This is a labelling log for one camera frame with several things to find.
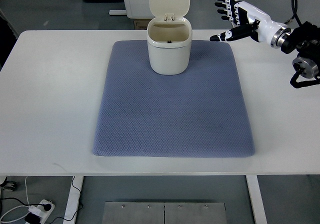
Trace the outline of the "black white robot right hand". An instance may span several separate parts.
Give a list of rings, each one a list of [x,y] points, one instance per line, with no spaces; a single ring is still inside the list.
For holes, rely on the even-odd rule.
[[[215,6],[221,19],[229,21],[232,28],[211,36],[209,40],[212,42],[231,42],[250,37],[277,49],[291,34],[286,24],[273,21],[267,13],[245,1],[216,0]]]

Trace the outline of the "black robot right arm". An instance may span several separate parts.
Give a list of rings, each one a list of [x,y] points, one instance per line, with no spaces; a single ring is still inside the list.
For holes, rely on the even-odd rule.
[[[320,83],[320,28],[308,21],[302,23],[298,17],[298,0],[291,0],[292,19],[298,23],[282,42],[281,51],[289,54],[297,50],[292,61],[295,74],[290,84],[296,88],[315,86]]]

